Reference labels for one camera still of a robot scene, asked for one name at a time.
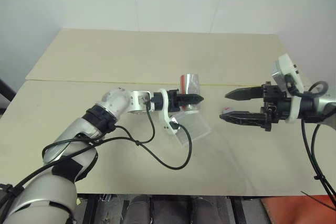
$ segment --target robotic arm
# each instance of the robotic arm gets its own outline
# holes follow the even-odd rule
[[[326,82],[320,81],[304,92],[297,66],[287,54],[274,63],[272,76],[277,85],[266,82],[259,87],[236,89],[225,95],[237,101],[263,98],[260,113],[226,110],[219,117],[229,123],[260,126],[266,131],[279,120],[291,123],[296,119],[325,124],[336,130],[336,87],[328,87]],[[322,86],[321,91],[312,93],[317,86]]]
[[[56,142],[72,138],[91,138],[98,141],[112,132],[115,123],[123,113],[140,113],[157,110],[159,118],[168,133],[176,133],[170,124],[168,112],[180,110],[180,106],[197,104],[203,98],[197,94],[178,94],[178,90],[127,91],[118,88],[106,93],[102,100],[88,109],[84,116],[76,119]],[[49,148],[44,156],[44,164],[90,146],[84,141],[61,143]],[[77,192],[75,182],[86,177],[98,159],[95,148],[54,165],[37,176],[14,200],[4,223],[76,223],[73,215]]]

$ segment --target white wall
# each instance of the white wall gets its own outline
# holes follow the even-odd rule
[[[86,28],[279,34],[312,81],[335,83],[335,17],[335,0],[0,0],[0,78],[18,90],[60,28]]]

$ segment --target black wire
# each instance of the black wire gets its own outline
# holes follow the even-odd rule
[[[317,93],[312,93],[311,91],[316,88],[318,85],[322,85],[322,90],[320,92],[317,92]],[[324,94],[327,93],[328,91],[328,88],[329,88],[329,85],[327,82],[325,81],[318,81],[318,82],[315,82],[310,88],[309,88],[309,91],[308,92],[304,92],[304,93],[299,93],[297,92],[297,90],[295,92],[292,93],[292,95],[295,95],[297,97],[301,97],[301,98],[317,98],[317,97],[321,97],[323,96]]]
[[[162,160],[160,160],[150,149],[148,149],[145,145],[143,144],[139,144],[142,148],[144,148],[149,154],[151,154],[161,165],[171,169],[171,170],[181,170],[183,169],[190,161],[190,158],[191,158],[191,153],[192,153],[192,148],[193,148],[193,144],[192,144],[192,140],[191,140],[191,137],[190,137],[190,134],[188,132],[188,130],[181,124],[177,124],[179,127],[181,127],[185,134],[187,135],[187,138],[188,138],[188,143],[189,143],[189,150],[188,150],[188,156],[187,156],[187,159],[185,160],[185,162],[183,163],[183,165],[181,166],[178,166],[178,167],[174,167],[174,166],[170,166],[170,165],[167,165],[166,163],[164,163]]]
[[[336,196],[336,191],[332,188],[332,186],[330,185],[330,183],[328,182],[328,180],[326,179],[326,177],[324,176],[319,164],[317,163],[317,160],[316,160],[316,157],[315,157],[315,139],[316,139],[316,135],[317,135],[317,132],[320,128],[320,124],[316,125],[315,127],[315,130],[314,130],[314,133],[313,133],[313,137],[311,139],[311,147],[310,147],[310,150],[311,150],[311,157],[315,163],[315,167],[316,169],[318,170],[319,172],[319,176],[321,179],[324,180],[325,184],[328,186],[328,188],[331,190],[331,192]]]
[[[109,141],[112,141],[112,140],[118,140],[118,139],[127,139],[127,137],[112,137],[112,138],[109,138],[107,139],[107,142]],[[61,157],[60,159],[56,160],[56,161],[53,161],[53,162],[50,162],[44,166],[42,166],[41,168],[37,169],[36,171],[32,172],[31,174],[29,174],[27,177],[25,177],[23,180],[21,180],[14,188],[13,188],[13,191],[16,191],[16,190],[19,190],[19,188],[23,187],[28,181],[30,181],[32,178],[34,178],[36,175],[38,175],[39,173],[45,171],[46,169],[54,166],[54,165],[58,165],[59,163],[61,162],[64,162],[66,160],[69,160],[79,154],[82,154],[83,152],[86,152],[96,146],[99,146],[100,144],[104,143],[103,142],[99,142],[99,143],[94,143],[92,145],[89,145],[88,147],[85,147],[77,152],[74,152],[72,154],[69,154],[67,156],[64,156],[64,157]],[[7,193],[1,200],[0,200],[0,208],[3,207],[3,205],[11,198],[13,197],[14,195],[10,194],[10,193]]]
[[[306,148],[306,152],[307,152],[307,155],[308,155],[308,158],[309,158],[309,161],[317,175],[318,178],[320,178],[320,182],[322,184],[322,186],[324,187],[325,189],[325,192],[328,194],[331,202],[334,204],[334,206],[336,207],[336,200],[334,199],[334,197],[332,196],[331,194],[331,191],[330,191],[330,188],[327,186],[326,182],[324,181],[324,179],[322,179],[323,174],[320,174],[319,173],[319,170],[317,169],[317,166],[316,166],[316,163],[314,162],[313,158],[312,158],[312,155],[310,153],[310,150],[309,150],[309,145],[308,145],[308,141],[307,141],[307,136],[306,136],[306,129],[305,129],[305,121],[304,120],[301,120],[301,131],[302,131],[302,137],[303,137],[303,142],[305,144],[305,148]]]
[[[333,109],[333,110],[331,110],[329,113],[325,114],[324,115],[324,119],[327,119],[328,117],[330,117],[330,116],[332,116],[334,114],[336,114],[336,108]]]
[[[147,140],[147,141],[139,141],[139,143],[141,143],[141,144],[147,144],[147,143],[151,142],[154,139],[154,137],[155,137],[155,126],[154,126],[152,117],[151,117],[151,115],[149,113],[149,108],[150,108],[150,101],[146,102],[146,113],[147,113],[148,119],[149,119],[149,121],[151,123],[153,134],[152,134],[152,137],[149,140]],[[116,128],[124,130],[126,132],[126,134],[128,135],[129,138],[135,140],[133,138],[133,136],[131,135],[131,133],[125,127],[116,125]]]
[[[64,162],[66,160],[69,160],[83,152],[86,152],[96,146],[99,146],[101,144],[104,144],[104,143],[107,143],[107,142],[110,142],[110,141],[113,141],[113,140],[128,140],[128,141],[131,141],[133,143],[135,143],[137,146],[141,146],[142,148],[144,148],[150,155],[152,155],[160,164],[162,164],[163,166],[169,168],[169,169],[172,169],[172,170],[179,170],[179,169],[182,169],[184,168],[190,161],[190,158],[191,158],[191,154],[192,154],[192,140],[191,140],[191,137],[190,137],[190,134],[188,132],[188,130],[181,124],[177,124],[179,127],[181,127],[186,135],[187,135],[187,138],[188,138],[188,142],[189,142],[189,151],[188,151],[188,156],[187,156],[187,159],[186,161],[181,165],[181,166],[178,166],[178,167],[174,167],[174,166],[170,166],[170,165],[167,165],[166,163],[164,163],[162,160],[160,160],[150,149],[148,149],[144,143],[149,143],[150,141],[152,141],[152,139],[154,138],[154,135],[155,135],[155,128],[154,128],[154,124],[153,124],[153,121],[151,120],[150,118],[150,122],[153,126],[153,136],[151,139],[149,139],[148,141],[144,141],[144,142],[140,142],[140,141],[137,141],[135,139],[132,138],[131,134],[129,133],[129,131],[122,127],[122,126],[117,126],[118,128],[121,128],[123,130],[126,131],[126,133],[128,134],[129,137],[112,137],[112,138],[108,138],[106,140],[103,140],[103,141],[99,141],[99,142],[95,142],[95,140],[99,140],[101,139],[103,136],[100,136],[100,137],[96,137],[96,138],[74,138],[74,139],[68,139],[68,140],[62,140],[62,141],[58,141],[58,142],[54,142],[52,144],[49,144],[47,145],[44,149],[43,149],[43,156],[45,155],[45,152],[52,146],[56,146],[56,145],[59,145],[59,144],[62,144],[62,143],[71,143],[71,142],[86,142],[89,144],[88,147],[86,148],[83,148],[77,152],[74,152],[72,154],[69,154],[65,157],[61,157],[60,159],[56,160],[56,161],[53,161],[53,162],[50,162],[48,164],[46,164],[45,166],[37,169],[36,171],[34,171],[33,173],[29,174],[27,177],[25,177],[23,180],[21,180],[14,188],[13,190],[16,191],[18,190],[19,188],[23,187],[28,181],[30,181],[32,178],[34,178],[35,176],[37,176],[39,173],[45,171],[46,169],[54,166],[54,165],[57,165],[61,162]],[[0,200],[0,209],[3,207],[3,205],[7,202],[7,205],[6,205],[6,211],[3,211],[3,215],[7,216],[7,212],[9,211],[10,209],[10,206],[12,205],[14,199],[15,199],[15,195],[13,194],[10,194],[10,193],[7,193],[1,200]]]
[[[42,150],[42,157],[44,157],[44,155],[46,154],[47,150],[51,147],[57,146],[59,144],[64,144],[64,143],[72,143],[72,142],[87,142],[87,143],[92,143],[93,141],[99,140],[101,139],[103,136],[99,136],[99,137],[95,137],[95,138],[71,138],[71,139],[66,139],[66,140],[61,140],[61,141],[57,141],[57,142],[53,142],[49,145],[47,145],[46,147],[43,148]]]
[[[311,199],[317,201],[318,203],[320,203],[320,204],[322,204],[322,205],[324,205],[324,206],[330,208],[331,210],[336,211],[336,208],[333,208],[332,206],[329,206],[328,204],[326,204],[326,203],[324,203],[324,202],[322,202],[322,201],[316,199],[315,197],[313,197],[313,196],[311,196],[311,195],[309,195],[309,194],[306,194],[304,191],[301,191],[301,192],[302,192],[303,194],[305,194],[306,196],[308,196],[309,198],[311,198]]]
[[[0,223],[3,223],[7,217],[7,214],[10,210],[10,207],[12,206],[13,204],[13,201],[14,201],[14,197],[11,197],[10,199],[8,199],[8,202],[6,204],[6,206],[4,207],[2,213],[1,213],[1,216],[0,216]]]

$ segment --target beige tabletop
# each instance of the beige tabletop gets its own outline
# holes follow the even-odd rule
[[[64,29],[27,79],[178,84],[198,73],[202,85],[254,86],[285,52],[275,35]]]
[[[0,119],[1,182],[15,184],[42,165],[41,150],[53,142],[101,96],[120,86],[113,83],[26,81]],[[173,89],[175,85],[123,84],[129,90]],[[262,101],[225,99],[235,86],[201,86],[201,113],[212,133],[194,143],[190,163],[169,170],[142,148],[128,141],[98,147],[99,159],[86,179],[77,183],[80,193],[182,194],[182,195],[300,195],[324,194],[313,179],[299,122],[274,124],[271,132],[239,126],[219,119],[223,107],[259,111]],[[155,140],[148,147],[170,165],[184,162],[187,148],[161,130],[157,114]],[[151,136],[146,115],[125,114],[118,122],[140,140]],[[307,126],[308,135],[313,125]],[[116,130],[113,136],[122,135]],[[316,156],[331,184],[336,184],[334,160],[336,131],[321,127]]]

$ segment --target cable connector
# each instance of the cable connector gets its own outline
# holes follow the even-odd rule
[[[173,130],[178,130],[180,125],[178,123],[175,123],[173,121],[169,122],[170,126],[173,128]]]

